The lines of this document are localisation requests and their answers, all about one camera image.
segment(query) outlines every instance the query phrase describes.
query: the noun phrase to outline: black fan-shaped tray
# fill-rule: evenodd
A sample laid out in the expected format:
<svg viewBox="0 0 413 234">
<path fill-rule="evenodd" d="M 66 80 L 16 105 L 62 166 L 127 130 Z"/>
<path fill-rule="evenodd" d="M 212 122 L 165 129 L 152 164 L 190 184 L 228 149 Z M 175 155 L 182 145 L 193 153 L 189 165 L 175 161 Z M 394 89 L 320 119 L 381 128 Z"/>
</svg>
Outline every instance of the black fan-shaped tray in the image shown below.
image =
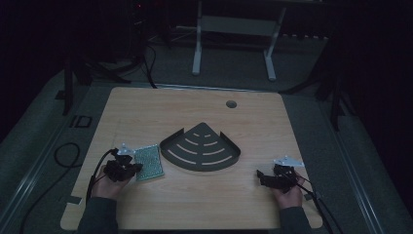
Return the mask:
<svg viewBox="0 0 413 234">
<path fill-rule="evenodd" d="M 162 154 L 176 166 L 197 172 L 212 172 L 238 162 L 241 150 L 222 132 L 216 134 L 206 123 L 188 132 L 179 130 L 164 139 Z"/>
</svg>

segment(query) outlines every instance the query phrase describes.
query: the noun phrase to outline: white table leg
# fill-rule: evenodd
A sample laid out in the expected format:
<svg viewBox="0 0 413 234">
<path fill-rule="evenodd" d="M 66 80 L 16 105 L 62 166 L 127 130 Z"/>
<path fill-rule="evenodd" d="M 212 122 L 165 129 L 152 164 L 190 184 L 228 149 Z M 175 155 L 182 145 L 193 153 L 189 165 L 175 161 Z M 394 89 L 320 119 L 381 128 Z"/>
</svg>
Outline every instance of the white table leg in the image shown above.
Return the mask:
<svg viewBox="0 0 413 234">
<path fill-rule="evenodd" d="M 203 1 L 198 1 L 198 20 L 197 20 L 197 45 L 195 47 L 194 64 L 192 66 L 192 74 L 199 75 L 201 70 L 201 55 L 203 48 L 201 46 L 201 22 L 202 22 L 202 6 Z"/>
<path fill-rule="evenodd" d="M 270 81 L 276 80 L 276 72 L 274 70 L 274 64 L 273 64 L 273 59 L 271 58 L 271 55 L 273 54 L 274 47 L 276 46 L 277 38 L 279 37 L 280 28 L 282 26 L 282 20 L 283 20 L 284 15 L 285 15 L 285 8 L 282 8 L 278 23 L 274 27 L 273 35 L 271 36 L 270 47 L 268 48 L 268 50 L 264 50 L 264 60 L 265 60 L 265 65 L 267 67 L 268 79 Z"/>
</svg>

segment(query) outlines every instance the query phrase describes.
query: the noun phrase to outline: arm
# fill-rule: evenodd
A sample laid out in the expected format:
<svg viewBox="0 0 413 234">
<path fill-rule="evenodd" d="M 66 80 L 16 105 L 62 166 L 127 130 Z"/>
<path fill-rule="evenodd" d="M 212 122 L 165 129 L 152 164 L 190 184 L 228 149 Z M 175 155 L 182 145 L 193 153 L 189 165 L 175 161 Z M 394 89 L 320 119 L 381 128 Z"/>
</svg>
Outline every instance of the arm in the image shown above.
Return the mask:
<svg viewBox="0 0 413 234">
<path fill-rule="evenodd" d="M 103 169 L 104 166 L 102 166 L 100 174 L 94 181 L 91 199 L 79 223 L 78 234 L 118 233 L 118 222 L 116 221 L 117 198 L 131 179 L 113 182 L 106 176 Z"/>
<path fill-rule="evenodd" d="M 298 183 L 302 185 L 304 178 L 299 176 Z M 304 214 L 303 193 L 298 186 L 292 187 L 288 192 L 273 188 L 274 196 L 280 208 L 280 223 L 282 234 L 310 234 L 312 229 Z"/>
</svg>

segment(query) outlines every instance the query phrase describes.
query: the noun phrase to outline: gray carpet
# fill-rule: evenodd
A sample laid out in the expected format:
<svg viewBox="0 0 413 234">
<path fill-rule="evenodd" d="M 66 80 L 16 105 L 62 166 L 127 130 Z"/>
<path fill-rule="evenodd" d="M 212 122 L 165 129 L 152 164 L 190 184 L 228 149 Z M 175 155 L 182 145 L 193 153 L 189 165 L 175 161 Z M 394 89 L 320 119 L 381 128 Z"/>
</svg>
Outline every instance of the gray carpet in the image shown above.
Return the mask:
<svg viewBox="0 0 413 234">
<path fill-rule="evenodd" d="M 204 48 L 201 75 L 195 77 L 191 74 L 193 48 L 173 47 L 170 50 L 155 46 L 157 57 L 152 75 L 155 83 L 159 85 L 276 92 L 304 81 L 323 45 L 324 42 L 311 39 L 279 40 L 273 55 L 278 75 L 275 82 L 267 80 L 261 51 L 217 50 L 208 47 Z M 150 61 L 153 54 L 150 50 L 147 54 Z M 133 80 L 131 86 L 148 86 L 140 69 L 123 76 Z M 1 211 L 7 207 L 19 187 L 19 182 L 37 157 L 46 157 L 47 161 L 31 195 L 13 218 L 7 233 L 19 233 L 20 223 L 29 207 L 65 172 L 65 168 L 58 166 L 54 160 L 54 151 L 60 145 L 67 142 L 79 144 L 79 162 L 83 161 L 108 95 L 116 86 L 120 85 L 98 77 L 95 77 L 91 87 L 76 86 L 75 102 L 79 104 L 73 107 L 67 117 L 61 116 L 62 101 L 54 99 L 57 90 L 62 89 L 61 73 L 33 100 L 18 125 L 0 146 Z M 355 165 L 378 219 L 383 224 L 384 233 L 410 233 L 413 230 L 412 219 L 398 198 L 362 124 L 355 116 L 341 116 L 341 131 L 338 134 L 332 131 L 325 118 L 330 103 L 315 100 L 313 93 L 316 88 L 317 85 L 293 96 L 283 96 L 283 99 L 309 178 L 321 193 L 323 201 L 345 233 L 370 233 L 350 184 L 343 161 L 343 150 L 337 141 L 339 137 Z M 93 117 L 92 125 L 89 128 L 70 128 L 74 115 Z M 76 149 L 69 145 L 62 148 L 58 155 L 62 163 L 70 164 L 76 153 Z M 40 201 L 28 217 L 24 233 L 71 233 L 61 230 L 59 221 L 78 173 L 79 168 L 71 170 Z M 322 227 L 314 233 L 327 231 Z"/>
</svg>

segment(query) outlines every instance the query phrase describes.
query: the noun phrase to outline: light wood tabletop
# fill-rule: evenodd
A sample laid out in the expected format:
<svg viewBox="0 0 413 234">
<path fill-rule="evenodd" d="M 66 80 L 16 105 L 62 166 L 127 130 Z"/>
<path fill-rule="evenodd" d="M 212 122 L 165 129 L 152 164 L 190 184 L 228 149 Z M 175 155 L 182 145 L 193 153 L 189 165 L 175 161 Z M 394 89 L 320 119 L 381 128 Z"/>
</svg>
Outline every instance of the light wood tabletop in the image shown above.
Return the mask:
<svg viewBox="0 0 413 234">
<path fill-rule="evenodd" d="M 229 108 L 227 101 L 237 106 Z M 88 183 L 101 156 L 125 143 L 130 148 L 160 144 L 184 128 L 205 122 L 241 150 L 239 161 L 215 172 L 193 172 L 161 155 L 165 175 L 135 179 L 118 202 L 120 229 L 273 229 L 280 227 L 277 203 L 261 186 L 256 170 L 271 176 L 273 160 L 285 155 L 302 161 L 282 97 L 274 93 L 115 88 L 100 118 L 61 227 L 75 230 L 85 209 Z M 305 168 L 296 171 L 307 177 Z M 308 182 L 304 186 L 311 188 Z M 322 221 L 312 201 L 304 211 L 313 228 Z"/>
</svg>

